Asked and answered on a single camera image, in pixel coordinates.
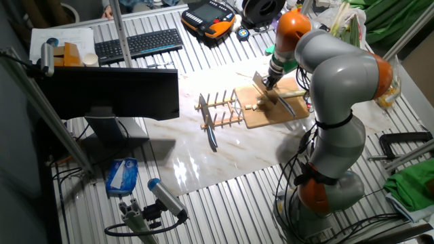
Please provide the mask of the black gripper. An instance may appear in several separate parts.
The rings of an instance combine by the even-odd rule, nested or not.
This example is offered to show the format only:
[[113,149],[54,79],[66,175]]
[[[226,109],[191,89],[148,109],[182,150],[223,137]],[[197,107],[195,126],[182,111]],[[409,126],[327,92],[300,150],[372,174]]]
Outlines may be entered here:
[[282,66],[270,66],[269,75],[263,79],[264,86],[267,90],[272,90],[283,76],[284,69]]

